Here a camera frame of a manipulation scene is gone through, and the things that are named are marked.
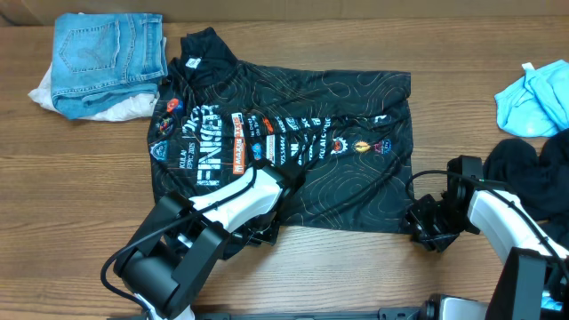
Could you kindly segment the black orange-patterned cycling jersey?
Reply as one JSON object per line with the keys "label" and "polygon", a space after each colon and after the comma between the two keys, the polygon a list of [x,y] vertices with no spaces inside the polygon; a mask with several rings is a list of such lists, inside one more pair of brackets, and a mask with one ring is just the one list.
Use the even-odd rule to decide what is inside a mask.
{"label": "black orange-patterned cycling jersey", "polygon": [[184,36],[148,129],[155,197],[201,196],[256,160],[297,164],[289,226],[398,233],[410,203],[411,76],[238,59],[212,28]]}

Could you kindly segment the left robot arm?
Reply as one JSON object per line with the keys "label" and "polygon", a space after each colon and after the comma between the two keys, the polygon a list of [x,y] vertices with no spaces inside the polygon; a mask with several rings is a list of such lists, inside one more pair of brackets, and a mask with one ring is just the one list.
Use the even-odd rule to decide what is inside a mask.
{"label": "left robot arm", "polygon": [[139,304],[144,319],[182,319],[218,260],[242,247],[273,244],[276,214],[304,183],[300,165],[254,161],[237,180],[203,196],[163,196],[128,244],[104,264],[123,281],[115,294]]}

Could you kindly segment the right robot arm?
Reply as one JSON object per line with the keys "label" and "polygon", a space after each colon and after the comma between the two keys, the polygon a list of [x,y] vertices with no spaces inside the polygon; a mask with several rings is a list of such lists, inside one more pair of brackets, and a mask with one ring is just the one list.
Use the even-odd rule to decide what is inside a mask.
{"label": "right robot arm", "polygon": [[403,223],[412,242],[443,252],[463,232],[482,234],[503,265],[487,303],[447,294],[431,295],[412,319],[566,319],[568,251],[546,235],[503,182],[483,176],[478,157],[459,156],[442,175],[441,200],[414,198]]}

